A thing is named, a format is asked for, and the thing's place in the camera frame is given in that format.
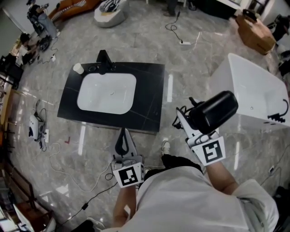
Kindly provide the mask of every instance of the black countertop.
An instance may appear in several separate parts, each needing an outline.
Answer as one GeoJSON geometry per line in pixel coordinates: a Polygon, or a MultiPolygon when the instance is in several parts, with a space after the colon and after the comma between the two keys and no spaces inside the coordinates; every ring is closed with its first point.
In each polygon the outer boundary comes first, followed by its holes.
{"type": "MultiPolygon", "coordinates": [[[[156,133],[160,128],[164,70],[165,66],[154,63],[114,63],[116,68],[108,73],[130,73],[136,77],[132,108],[125,114],[109,114],[81,110],[77,105],[78,94],[84,76],[71,71],[65,84],[59,104],[58,117],[73,121],[87,122],[103,127],[126,127],[136,131],[156,133]]],[[[82,64],[85,73],[95,63],[82,64]]]]}

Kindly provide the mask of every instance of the person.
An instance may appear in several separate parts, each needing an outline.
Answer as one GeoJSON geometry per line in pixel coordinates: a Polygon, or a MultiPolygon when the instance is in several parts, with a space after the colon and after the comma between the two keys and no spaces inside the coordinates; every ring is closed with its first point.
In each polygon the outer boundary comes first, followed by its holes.
{"type": "Polygon", "coordinates": [[[19,57],[22,59],[22,64],[32,64],[39,53],[37,44],[29,45],[29,41],[29,34],[22,33],[20,35],[21,46],[19,48],[19,57]]]}
{"type": "Polygon", "coordinates": [[[276,29],[273,32],[275,40],[278,42],[285,34],[289,35],[290,15],[287,17],[281,16],[276,19],[276,29]]]}
{"type": "Polygon", "coordinates": [[[238,185],[221,162],[200,166],[171,156],[162,144],[165,169],[150,170],[136,195],[121,188],[113,227],[103,232],[272,232],[278,221],[273,198],[255,181],[238,185]]]}
{"type": "Polygon", "coordinates": [[[29,5],[29,16],[37,18],[37,21],[44,27],[52,39],[60,35],[60,32],[57,31],[51,19],[45,14],[44,9],[46,7],[36,5],[35,0],[28,0],[26,5],[29,5]]]}
{"type": "Polygon", "coordinates": [[[174,17],[176,15],[175,8],[177,6],[178,0],[166,0],[167,7],[163,8],[164,16],[166,17],[174,17]]]}

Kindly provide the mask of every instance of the cardboard box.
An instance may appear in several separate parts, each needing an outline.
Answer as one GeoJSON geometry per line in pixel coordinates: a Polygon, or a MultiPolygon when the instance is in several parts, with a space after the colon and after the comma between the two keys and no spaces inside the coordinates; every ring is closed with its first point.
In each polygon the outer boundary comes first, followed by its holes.
{"type": "Polygon", "coordinates": [[[262,55],[266,55],[274,48],[276,40],[271,31],[259,19],[253,24],[243,15],[239,15],[236,22],[239,24],[238,33],[246,46],[262,55]]]}

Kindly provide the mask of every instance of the white cup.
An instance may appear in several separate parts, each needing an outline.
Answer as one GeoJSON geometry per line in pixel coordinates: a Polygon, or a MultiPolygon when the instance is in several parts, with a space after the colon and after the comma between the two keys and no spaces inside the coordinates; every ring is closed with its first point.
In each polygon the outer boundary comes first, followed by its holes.
{"type": "Polygon", "coordinates": [[[76,71],[78,74],[83,74],[83,72],[85,71],[80,63],[76,63],[73,66],[73,70],[76,71]]]}

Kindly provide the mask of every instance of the black hair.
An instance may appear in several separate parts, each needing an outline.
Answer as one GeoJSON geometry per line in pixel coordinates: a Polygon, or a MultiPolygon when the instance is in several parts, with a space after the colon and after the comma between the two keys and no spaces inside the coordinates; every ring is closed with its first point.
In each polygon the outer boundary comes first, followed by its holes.
{"type": "Polygon", "coordinates": [[[29,41],[30,38],[29,38],[29,34],[26,34],[26,33],[22,33],[21,36],[20,36],[20,41],[22,44],[24,44],[25,42],[29,41]]]}
{"type": "Polygon", "coordinates": [[[32,1],[33,0],[28,0],[28,2],[26,3],[26,5],[30,5],[32,1]]]}

